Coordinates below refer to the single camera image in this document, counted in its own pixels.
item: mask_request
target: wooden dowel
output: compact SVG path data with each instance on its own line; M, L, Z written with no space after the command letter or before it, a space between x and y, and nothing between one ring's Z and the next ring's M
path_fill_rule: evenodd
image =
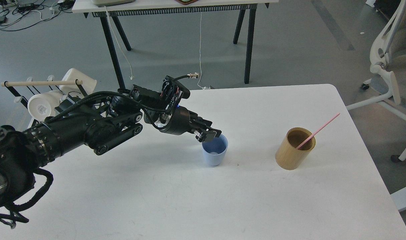
M56 86L56 85L81 85L82 80L77 81L41 81L41 82L2 82L2 87L19 87L19 86Z

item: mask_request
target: power cord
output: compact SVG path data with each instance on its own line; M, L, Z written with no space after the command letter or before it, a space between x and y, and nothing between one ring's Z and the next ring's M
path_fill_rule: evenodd
M114 38L116 39L116 42L117 42L117 45L119 46L120 51L122 52L124 58L126 59L127 63L130 66L130 80L133 80L132 65L130 64L129 60L127 59L126 55L124 54L122 47L119 44L119 40L117 40L116 32L113 30L113 26L111 26L110 14L108 13L108 9L106 6L104 6L104 7L105 7L105 12L107 13L108 25L110 26L110 29L113 32Z
M200 81L202 80L202 16L203 12L200 12L200 45L199 45L199 64L200 64L200 78L199 81L197 82L197 86L199 86L201 89L208 89L208 87L202 87L199 85Z
M61 6L61 5L58 4L57 2L54 2L54 3L52 4L52 6L49 7L49 10L50 10L50 13L52 14L52 16L51 16L50 18L43 19L42 13L40 12L40 10L43 10L45 7L47 7L46 5L43 4L45 1L46 1L46 0L43 0L41 3L36 4L35 7L37 7L37 8L35 8L35 9L20 11L20 10L18 9L18 7L16 7L16 8L12 11L12 15L20 14L21 16L20 16L17 20L15 20L13 23L10 23L10 24L7 24L7 25L0 25L0 26L1 26L1 27L0 27L0 31L4 31L4 32L16 32L16 31L20 31L20 30L24 30L24 29L30 28L30 27L32 27L32 26L35 26L35 25L41 23L41 22L46 22L46 21L52 20L53 18L57 17L61 12L66 12L65 10L71 8L72 5L73 5L73 4L65 4L65 5L62 5L62 6ZM60 6L59 6L59 12L58 12L58 14L55 15L55 11L54 11L53 7L54 7L54 6L57 6L57 5L60 5ZM10 10L3 7L3 10L2 10L2 12L0 12L0 14L3 13L3 12L6 12L6 13L4 14L4 16L6 16L7 14L9 14ZM8 27L10 27L10 26L12 26L12 25L18 23L23 17L25 17L26 15L28 15L30 12L38 12L38 13L40 14L40 21L38 21L37 23L34 23L34 24L32 24L32 25L30 25L30 26L28 26L28 27L21 28L21 29L16 29L16 30L6 30L6 29L5 29L5 28L8 28Z

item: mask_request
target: robotic arm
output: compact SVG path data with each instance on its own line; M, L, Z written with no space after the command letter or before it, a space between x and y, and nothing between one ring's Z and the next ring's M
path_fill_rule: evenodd
M49 162L85 144L102 155L142 130L138 123L144 112L145 123L160 132L181 135L195 134L199 142L219 137L220 130L212 122L179 106L190 91L179 79L196 78L188 74L178 78L166 76L160 92L134 85L118 92L96 92L83 99L68 96L55 108L59 114L46 118L33 127L18 132L12 126L0 127L0 207L10 214L0 213L0 222L14 228L16 222L28 222L20 211L32 207L53 181L50 172L41 169ZM26 203L14 201L34 188L34 174L46 177L46 183Z

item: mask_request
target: desk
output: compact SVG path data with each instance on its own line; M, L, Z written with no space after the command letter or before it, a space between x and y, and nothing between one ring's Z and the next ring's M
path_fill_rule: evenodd
M278 1L279 0L199 0L195 3L185 6L174 0L136 0L133 3L110 6L107 7L107 9L128 51L132 50L132 47L130 46L129 41L124 33L118 16L240 10L233 39L233 44L237 44L241 26L243 23L244 13L246 9L249 9L250 15L246 48L246 63L244 69L244 83L247 84L249 83L250 64L252 61L253 32L255 27L256 8L258 6L258 3L266 3L266 6L268 7L269 2ZM107 41L108 50L110 51L111 60L113 61L113 66L117 76L117 81L119 82L119 87L125 88L122 72L120 70L119 60L117 59L116 50L114 48L113 39L111 37L110 28L108 26L105 8L95 6L91 0L76 0L72 8L72 12L84 13L86 17L89 12L92 12L92 15L94 17L98 17L101 19L102 29L104 30L105 40Z
M334 86L195 90L181 105L228 138L220 166L193 135L145 124L105 155L81 146L46 166L51 189L0 239L406 239ZM314 131L338 112L296 170L276 164L288 129Z

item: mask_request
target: black cable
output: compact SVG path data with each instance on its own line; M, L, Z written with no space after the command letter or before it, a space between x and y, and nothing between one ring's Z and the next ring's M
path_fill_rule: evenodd
M74 6L74 2L75 2L75 1L64 1L62 4L59 4L58 9L59 9L60 11L64 11L64 10L70 9L70 8L72 8L72 7Z
M15 205L13 202L11 204L6 204L5 208L8 209L9 211L14 211L14 212L20 212L27 210L28 208L31 208L34 206L42 197L47 193L47 191L50 188L50 185L52 185L53 182L53 175L47 170L44 170L42 168L37 168L34 170L35 174L42 175L46 177L46 183L34 194L34 196L26 203L20 204L20 205Z
M22 15L22 16L19 17L17 20L15 20L13 23L10 23L10 24L7 24L7 25L2 25L2 24L0 24L0 26L6 26L6 27L12 26L12 25L14 25L15 23L18 23L23 17L25 17L25 15Z
M60 114L56 115L55 117L49 119L46 121L46 123L52 123L55 122L57 120L59 120L60 118L66 116L67 114L69 114L70 112L74 111L75 109L79 108L80 106L87 104L89 102L93 102L93 104L95 104L96 100L102 100L102 99L106 99L107 97L113 97L113 96L118 96L118 97L122 97L130 102L135 103L139 108L142 109L148 109L151 111L157 111L160 113L167 113L170 112L172 110L173 107L175 107L178 101L175 101L175 104L173 104L172 106L170 106L168 109L157 109L157 108L151 108L148 107L144 104L142 104L141 102L138 102L136 100L134 100L133 98L131 98L130 96L126 96L120 93L116 93L116 92L110 92L110 91L101 91L101 92L96 92L93 94L90 94L86 97L84 97L83 99L78 100L76 103L74 103L73 105L69 106L67 109L65 109L64 111L62 111Z
M43 5L43 3L45 2L46 0L43 0L43 2L41 2L41 3L39 3L39 4L36 4L36 5L38 5L38 6L41 6L41 5Z
M144 111L145 115L147 115L148 120L150 120L151 125L153 125L153 127L154 127L155 129L157 129L157 130L163 130L163 129L166 128L167 125L164 126L164 127L158 127L158 126L156 125L156 123L153 121L153 119L150 117L150 114L148 113L147 109L143 108L142 110Z
M189 76L188 76L188 75L183 75L183 76L174 78L174 79L172 80L172 82L178 81L179 79L183 79L183 78L189 78Z
M0 12L0 14L1 14L2 12L7 12L5 15L2 16L2 17L4 17L4 16L6 16L6 15L9 14L10 10L9 10L9 9L6 9L5 7L3 7L3 10Z
M11 215L8 215L8 214L0 214L0 222L3 222L4 224L7 224L2 219L9 219L9 220L12 220L12 221L23 222L23 223L29 222L29 220L26 217L23 217L22 215L20 217L16 217L16 216L12 217Z
M69 91L67 95L69 95L70 93L78 93L78 94L81 94L81 92L78 92L78 91Z
M32 27L32 26L35 26L35 25L37 25L38 23L46 22L46 21L52 20L52 19L54 19L55 17L57 17L60 13L61 13L61 12L58 12L58 14L55 15L55 16L53 16L52 18L40 20L40 21L38 21L37 23L34 23L33 25L28 26L28 27L24 27L24 28L16 29L16 30L4 30L4 29L0 29L0 31L4 31L4 32L16 32L16 31L24 30L24 29L30 28L30 27Z

